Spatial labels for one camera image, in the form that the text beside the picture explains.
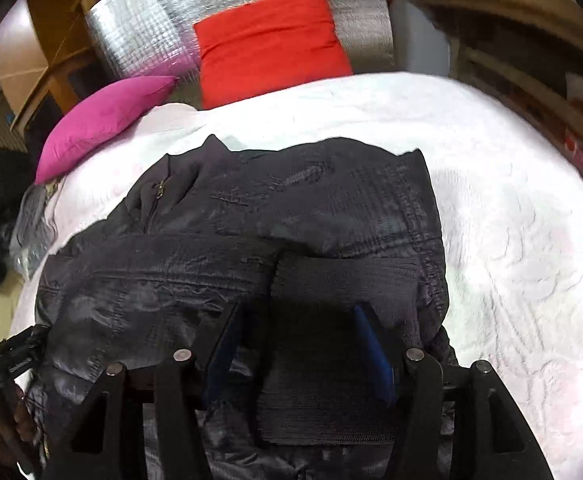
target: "zipper pull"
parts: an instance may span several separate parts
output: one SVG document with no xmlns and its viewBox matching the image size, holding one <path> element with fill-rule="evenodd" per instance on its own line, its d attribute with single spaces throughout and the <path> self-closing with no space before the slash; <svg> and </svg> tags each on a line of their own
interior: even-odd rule
<svg viewBox="0 0 583 480">
<path fill-rule="evenodd" d="M 161 180 L 158 183 L 158 193 L 156 193 L 156 200 L 158 200 L 160 197 L 162 197 L 164 192 L 165 192 L 165 181 Z"/>
</svg>

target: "beige floor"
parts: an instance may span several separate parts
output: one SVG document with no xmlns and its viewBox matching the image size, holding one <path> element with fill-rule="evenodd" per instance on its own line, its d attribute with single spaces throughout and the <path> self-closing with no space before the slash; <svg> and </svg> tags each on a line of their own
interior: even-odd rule
<svg viewBox="0 0 583 480">
<path fill-rule="evenodd" d="M 9 335 L 9 326 L 22 288 L 23 282 L 20 275 L 10 270 L 0 286 L 0 342 Z"/>
</svg>

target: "zipper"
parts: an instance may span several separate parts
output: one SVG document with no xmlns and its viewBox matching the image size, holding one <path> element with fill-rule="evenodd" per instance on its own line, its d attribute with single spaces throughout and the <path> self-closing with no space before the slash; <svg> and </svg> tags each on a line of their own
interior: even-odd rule
<svg viewBox="0 0 583 480">
<path fill-rule="evenodd" d="M 160 200 L 165 193 L 165 179 L 161 180 L 158 183 L 158 191 L 156 192 L 156 196 L 154 197 L 154 202 L 152 203 L 152 209 L 150 209 L 150 214 L 147 216 L 147 221 L 145 222 L 145 229 L 143 232 L 147 234 L 147 231 L 150 228 L 150 223 L 154 218 L 154 213 L 156 212 L 156 206 L 158 205 L 158 200 Z"/>
</svg>

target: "red object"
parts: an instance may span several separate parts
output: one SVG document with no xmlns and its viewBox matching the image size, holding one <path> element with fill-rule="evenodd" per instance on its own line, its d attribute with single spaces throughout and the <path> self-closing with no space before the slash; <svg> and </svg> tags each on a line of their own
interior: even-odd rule
<svg viewBox="0 0 583 480">
<path fill-rule="evenodd" d="M 352 74 L 327 0 L 257 0 L 194 30 L 206 109 Z"/>
</svg>

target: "white bed sheet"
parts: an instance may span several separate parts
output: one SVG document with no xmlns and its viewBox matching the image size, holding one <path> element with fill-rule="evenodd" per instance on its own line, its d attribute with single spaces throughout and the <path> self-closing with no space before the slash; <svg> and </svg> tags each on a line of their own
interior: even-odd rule
<svg viewBox="0 0 583 480">
<path fill-rule="evenodd" d="M 165 152 L 216 134 L 232 150 L 350 137 L 393 153 L 420 148 L 441 221 L 462 365 L 490 360 L 556 480 L 583 479 L 583 181 L 529 124 L 452 80 L 409 73 L 326 80 L 216 110 L 155 108 L 65 178 L 50 252 L 104 218 Z M 34 322 L 40 270 L 12 332 Z"/>
</svg>

